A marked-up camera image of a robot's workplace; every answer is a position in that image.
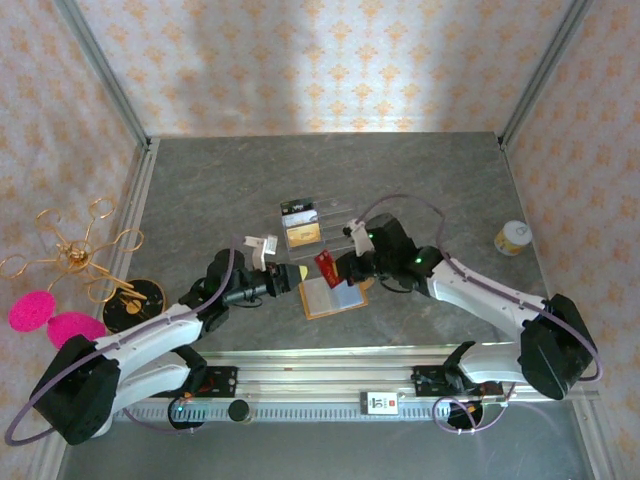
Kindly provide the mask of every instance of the cable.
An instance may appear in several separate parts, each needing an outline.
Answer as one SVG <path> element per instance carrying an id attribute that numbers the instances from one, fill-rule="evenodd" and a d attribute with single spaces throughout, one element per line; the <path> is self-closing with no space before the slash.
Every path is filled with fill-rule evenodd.
<path id="1" fill-rule="evenodd" d="M 120 348 L 122 345 L 125 345 L 125 344 L 131 342 L 135 338 L 139 337 L 140 335 L 142 335 L 143 333 L 145 333 L 145 332 L 147 332 L 149 330 L 154 329 L 158 325 L 167 325 L 167 324 L 172 323 L 173 321 L 184 320 L 185 318 L 188 318 L 188 317 L 190 317 L 192 315 L 195 315 L 198 312 L 204 310 L 209 305 L 211 305 L 213 302 L 215 302 L 218 299 L 218 297 L 220 295 L 222 295 L 222 292 L 227 287 L 227 283 L 229 282 L 229 279 L 231 278 L 231 273 L 233 272 L 233 260 L 234 260 L 235 245 L 236 245 L 236 239 L 235 239 L 235 237 L 233 237 L 232 241 L 231 241 L 231 252 L 229 254 L 229 264 L 227 266 L 227 273 L 225 274 L 224 278 L 222 279 L 222 282 L 220 283 L 220 287 L 218 288 L 218 290 L 216 290 L 216 292 L 211 296 L 211 298 L 209 300 L 204 302 L 199 307 L 196 307 L 193 310 L 190 310 L 188 312 L 181 313 L 181 314 L 173 316 L 173 317 L 168 315 L 168 316 L 160 318 L 160 319 L 158 319 L 158 320 L 156 320 L 154 322 L 151 322 L 151 323 L 149 323 L 147 325 L 144 325 L 144 326 L 140 327 L 138 330 L 136 330 L 136 331 L 130 333 L 129 335 L 121 338 L 119 341 L 111 343 L 111 344 L 107 345 L 106 347 L 103 347 L 103 348 L 101 348 L 99 350 L 96 350 L 95 352 L 90 353 L 89 355 L 87 355 L 85 357 L 82 357 L 80 360 L 78 360 L 78 361 L 72 363 L 71 365 L 69 365 L 68 367 L 66 367 L 64 370 L 62 370 L 60 373 L 58 373 L 56 376 L 54 376 L 51 380 L 49 380 L 47 383 L 45 383 L 44 386 L 40 390 L 35 392 L 31 396 L 31 398 L 27 401 L 27 403 L 24 404 L 24 406 L 20 409 L 18 414 L 11 421 L 11 424 L 9 425 L 7 430 L 5 431 L 5 434 L 4 434 L 5 443 L 7 445 L 11 446 L 11 447 L 19 447 L 19 446 L 22 446 L 22 445 L 28 445 L 29 443 L 33 443 L 35 441 L 38 441 L 41 438 L 46 437 L 50 433 L 53 433 L 54 429 L 53 428 L 49 428 L 48 430 L 45 430 L 44 432 L 40 432 L 40 433 L 38 433 L 36 435 L 33 435 L 31 437 L 28 437 L 28 438 L 24 438 L 24 439 L 20 439 L 20 440 L 16 440 L 16 439 L 13 438 L 13 434 L 15 433 L 16 428 L 18 427 L 20 422 L 24 419 L 24 417 L 26 416 L 27 412 L 29 412 L 29 410 L 31 410 L 31 408 L 33 408 L 33 406 L 36 403 L 38 403 L 38 401 L 44 396 L 44 394 L 46 394 L 49 390 L 51 390 L 53 387 L 55 387 L 67 375 L 69 375 L 70 373 L 72 373 L 73 371 L 75 371 L 76 369 L 81 367 L 82 365 L 85 365 L 85 364 L 89 363 L 94 358 L 97 358 L 97 357 L 99 357 L 101 355 L 104 355 L 105 353 L 110 352 L 111 350 L 115 350 L 117 348 Z"/>
<path id="2" fill-rule="evenodd" d="M 569 332 L 576 340 L 578 340 L 578 342 L 580 342 L 582 344 L 582 346 L 587 350 L 587 352 L 589 352 L 589 354 L 593 358 L 593 360 L 595 362 L 595 365 L 596 365 L 596 373 L 594 375 L 592 375 L 590 377 L 580 378 L 580 380 L 583 381 L 583 382 L 597 382 L 598 380 L 602 379 L 602 375 L 604 374 L 604 367 L 603 367 L 603 364 L 602 364 L 602 359 L 600 358 L 600 355 L 598 355 L 598 352 L 595 349 L 595 347 L 591 344 L 591 342 L 589 342 L 584 337 L 584 335 L 582 335 L 580 332 L 578 332 L 571 325 L 567 325 L 564 321 L 562 321 L 561 319 L 559 319 L 558 317 L 556 317 L 552 313 L 547 312 L 546 310 L 543 310 L 543 309 L 541 309 L 541 308 L 537 307 L 536 305 L 533 305 L 533 304 L 531 304 L 529 302 L 521 301 L 517 297 L 509 295 L 508 293 L 505 293 L 502 290 L 499 290 L 499 289 L 497 289 L 495 287 L 492 287 L 491 285 L 487 285 L 486 283 L 484 283 L 484 282 L 482 282 L 480 280 L 477 280 L 476 278 L 474 278 L 472 276 L 467 275 L 460 267 L 458 267 L 451 260 L 451 256 L 444 250 L 444 247 L 442 246 L 442 234 L 444 232 L 444 224 L 445 224 L 445 220 L 446 220 L 446 215 L 444 214 L 444 212 L 440 208 L 436 207 L 431 202 L 425 200 L 422 197 L 418 197 L 416 195 L 409 195 L 409 194 L 406 194 L 406 193 L 392 193 L 390 195 L 385 195 L 383 197 L 380 197 L 378 200 L 376 200 L 371 205 L 369 205 L 369 207 L 367 207 L 367 209 L 357 218 L 356 223 L 364 221 L 365 217 L 369 214 L 369 212 L 371 212 L 371 210 L 373 210 L 375 207 L 377 207 L 381 203 L 386 202 L 387 200 L 391 200 L 393 198 L 408 198 L 408 199 L 418 200 L 419 202 L 422 202 L 427 207 L 429 207 L 431 210 L 436 212 L 438 214 L 438 216 L 441 218 L 440 224 L 438 225 L 438 231 L 436 232 L 436 247 L 440 251 L 440 254 L 444 258 L 445 262 L 447 262 L 447 264 L 453 269 L 453 271 L 455 273 L 457 273 L 458 275 L 460 275 L 464 280 L 466 280 L 468 282 L 471 282 L 471 283 L 473 283 L 473 284 L 485 289 L 486 291 L 488 291 L 490 293 L 493 293 L 494 295 L 498 295 L 499 297 L 502 297 L 505 300 L 508 300 L 508 301 L 510 301 L 512 303 L 515 303 L 518 306 L 521 306 L 521 307 L 524 307 L 524 308 L 528 308 L 529 310 L 533 310 L 534 312 L 538 313 L 539 315 L 542 315 L 546 319 L 548 319 L 551 322 L 553 322 L 555 325 L 557 325 L 560 328 L 563 328 L 564 330 Z"/>
<path id="3" fill-rule="evenodd" d="M 509 392 L 507 393 L 507 396 L 506 396 L 506 401 L 507 402 L 511 399 L 511 395 L 513 394 L 513 391 L 515 389 L 516 389 L 516 384 L 512 383 L 511 384 L 511 388 L 509 389 Z M 467 417 L 469 418 L 469 421 L 471 422 L 471 426 L 472 426 L 471 430 L 462 430 L 461 428 L 458 428 L 458 429 L 456 429 L 456 428 L 447 428 L 447 427 L 445 427 L 444 425 L 442 425 L 440 423 L 440 421 L 438 420 L 438 417 L 436 415 L 437 414 L 436 410 L 438 408 L 438 405 L 440 405 L 440 403 L 444 402 L 445 400 L 449 400 L 449 402 L 456 404 L 457 406 L 459 406 L 467 414 Z M 431 407 L 431 417 L 433 418 L 433 421 L 435 422 L 436 426 L 440 430 L 443 430 L 443 431 L 445 431 L 447 433 L 456 433 L 458 435 L 460 435 L 462 433 L 471 433 L 471 434 L 473 434 L 475 432 L 482 432 L 483 430 L 487 430 L 488 428 L 493 427 L 502 418 L 502 415 L 504 415 L 504 412 L 505 412 L 506 409 L 507 409 L 507 407 L 503 407 L 502 410 L 500 410 L 500 413 L 498 413 L 498 415 L 496 416 L 496 418 L 491 420 L 486 425 L 483 425 L 483 426 L 479 427 L 478 424 L 476 424 L 476 421 L 473 418 L 473 415 L 471 415 L 471 412 L 466 407 L 466 405 L 464 405 L 462 402 L 456 400 L 453 397 L 440 397 L 433 404 L 433 407 Z"/>
<path id="4" fill-rule="evenodd" d="M 396 290 L 395 288 L 390 287 L 389 285 L 387 285 L 384 280 L 380 280 L 380 285 L 382 285 L 382 288 L 384 288 L 385 290 L 389 290 L 390 292 L 393 293 L 412 293 L 413 290 Z"/>

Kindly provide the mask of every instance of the pink fluffy earring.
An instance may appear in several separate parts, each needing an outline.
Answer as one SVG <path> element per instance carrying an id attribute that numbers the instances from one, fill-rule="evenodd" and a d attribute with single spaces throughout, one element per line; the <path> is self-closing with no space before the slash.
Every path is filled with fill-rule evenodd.
<path id="1" fill-rule="evenodd" d="M 47 336 L 58 350 L 67 340 L 82 335 L 89 341 L 106 335 L 103 323 L 81 312 L 54 316 L 55 297 L 46 291 L 34 291 L 21 297 L 9 311 L 9 325 L 17 332 L 32 332 L 47 324 Z"/>

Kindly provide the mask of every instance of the white label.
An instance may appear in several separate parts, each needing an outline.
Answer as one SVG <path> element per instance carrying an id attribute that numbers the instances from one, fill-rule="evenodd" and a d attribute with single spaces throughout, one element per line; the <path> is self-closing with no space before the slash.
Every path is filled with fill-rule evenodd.
<path id="1" fill-rule="evenodd" d="M 389 392 L 367 392 L 368 415 L 398 415 L 398 394 Z"/>

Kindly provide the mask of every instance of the marble surface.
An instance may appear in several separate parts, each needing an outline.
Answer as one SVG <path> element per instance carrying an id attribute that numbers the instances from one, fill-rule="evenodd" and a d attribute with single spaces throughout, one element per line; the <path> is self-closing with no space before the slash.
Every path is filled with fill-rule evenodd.
<path id="1" fill-rule="evenodd" d="M 277 234 L 275 258 L 288 261 L 281 201 L 346 195 L 362 208 L 392 192 L 420 195 L 444 209 L 446 248 L 468 267 L 544 294 L 533 249 L 509 258 L 493 246 L 506 221 L 523 217 L 492 133 L 163 139 L 140 227 L 145 243 L 129 278 L 160 282 L 173 303 L 204 276 L 232 233 Z M 418 202 L 394 200 L 375 211 L 396 215 L 417 245 L 434 243 L 438 217 Z M 315 267 L 311 275 L 319 275 Z M 259 309 L 233 309 L 196 346 L 204 352 L 506 340 L 488 323 L 417 293 L 398 295 L 380 285 L 367 293 L 367 307 L 317 320 L 305 318 L 297 290 L 266 298 Z"/>

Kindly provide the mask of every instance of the floral wallpaper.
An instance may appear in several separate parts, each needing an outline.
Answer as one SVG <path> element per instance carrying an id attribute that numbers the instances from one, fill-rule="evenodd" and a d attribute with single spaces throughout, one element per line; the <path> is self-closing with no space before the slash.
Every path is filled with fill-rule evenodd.
<path id="1" fill-rule="evenodd" d="M 55 239 L 36 233 L 34 217 L 57 206 L 64 217 L 61 231 L 84 238 L 88 205 L 97 197 L 123 196 L 135 141 L 53 1 L 3 1 L 0 30 L 0 259 L 14 253 L 44 258 L 55 250 Z M 108 237 L 115 216 L 96 224 L 92 240 Z M 0 278 L 3 433 L 55 354 L 44 329 L 14 332 L 7 312 L 24 293 L 46 288 L 53 278 L 55 270 L 46 265 L 15 280 Z M 85 290 L 73 279 L 54 294 L 58 312 L 93 313 Z M 17 437 L 44 428 L 32 411 Z M 34 451 L 0 442 L 0 477 L 26 478 Z"/>
<path id="2" fill-rule="evenodd" d="M 495 131 L 569 0 L 80 0 L 149 135 Z"/>
<path id="3" fill-rule="evenodd" d="M 640 471 L 640 4 L 595 2 L 511 167 L 547 282 L 575 299 L 606 365 L 601 393 Z"/>

